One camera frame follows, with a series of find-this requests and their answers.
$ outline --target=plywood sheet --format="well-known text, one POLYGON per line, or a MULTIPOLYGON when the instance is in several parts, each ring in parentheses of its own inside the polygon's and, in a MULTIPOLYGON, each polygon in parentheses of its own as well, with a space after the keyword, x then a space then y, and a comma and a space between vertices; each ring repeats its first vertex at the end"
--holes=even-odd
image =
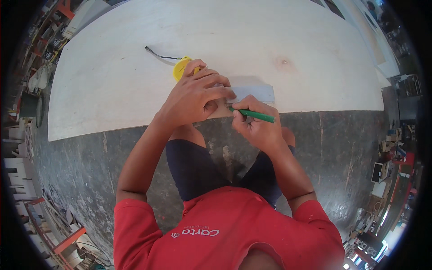
MULTIPOLYGON (((64 47, 51 90, 48 139, 147 125, 175 80, 201 58, 233 86, 269 84, 280 112, 383 110, 358 31, 306 0, 132 0, 64 47)), ((212 117, 229 116, 221 106, 212 117)))

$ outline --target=workshop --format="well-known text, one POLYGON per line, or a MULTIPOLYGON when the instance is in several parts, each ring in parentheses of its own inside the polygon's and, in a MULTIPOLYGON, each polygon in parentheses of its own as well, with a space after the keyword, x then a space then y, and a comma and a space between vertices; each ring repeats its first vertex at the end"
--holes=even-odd
POLYGON ((2 199, 38 269, 383 269, 419 207, 386 1, 45 0, 15 51, 2 199))

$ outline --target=person in background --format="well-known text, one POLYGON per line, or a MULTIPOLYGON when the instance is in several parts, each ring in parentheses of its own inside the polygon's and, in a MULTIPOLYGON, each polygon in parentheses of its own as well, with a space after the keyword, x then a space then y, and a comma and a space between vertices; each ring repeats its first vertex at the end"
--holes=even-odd
POLYGON ((371 1, 368 1, 367 3, 368 10, 371 13, 372 17, 374 17, 375 21, 378 21, 377 13, 375 12, 375 5, 371 1))
POLYGON ((192 123, 206 120, 216 99, 235 98, 230 86, 200 59, 191 61, 133 148, 114 208, 117 270, 341 269, 339 232, 295 159, 295 137, 281 126, 275 108, 251 95, 232 105, 232 127, 261 152, 238 186, 218 172, 192 123), (194 74, 196 67, 201 70, 194 74), (272 115, 276 122, 246 122, 239 109, 272 115), (184 204, 182 220, 165 235, 146 195, 164 148, 184 204), (275 211, 281 194, 292 218, 275 211))

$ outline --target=concrete floor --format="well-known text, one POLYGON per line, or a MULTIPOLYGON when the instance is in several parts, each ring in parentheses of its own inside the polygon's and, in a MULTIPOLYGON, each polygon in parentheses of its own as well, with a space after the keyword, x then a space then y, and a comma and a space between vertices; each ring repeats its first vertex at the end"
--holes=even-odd
MULTIPOLYGON (((105 252, 113 252, 115 190, 129 152, 145 127, 89 134, 48 142, 48 103, 51 86, 43 90, 44 119, 34 128, 35 171, 41 188, 69 207, 90 238, 105 252)), ((258 150, 231 128, 231 118, 197 123, 221 172, 241 177, 258 150)), ((384 111, 323 111, 281 114, 283 126, 296 136, 296 157, 311 178, 330 220, 348 239, 359 208, 369 202, 372 164, 378 142, 389 127, 384 111)), ((181 219, 182 201, 162 154, 147 194, 163 232, 181 219)), ((278 211, 290 215, 285 198, 278 211)))

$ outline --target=knee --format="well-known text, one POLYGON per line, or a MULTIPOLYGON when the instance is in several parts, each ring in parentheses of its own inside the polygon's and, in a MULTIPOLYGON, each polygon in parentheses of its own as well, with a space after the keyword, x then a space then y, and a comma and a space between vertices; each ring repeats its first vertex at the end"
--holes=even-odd
POLYGON ((295 136, 294 133, 287 127, 282 127, 282 137, 286 144, 295 147, 295 136))

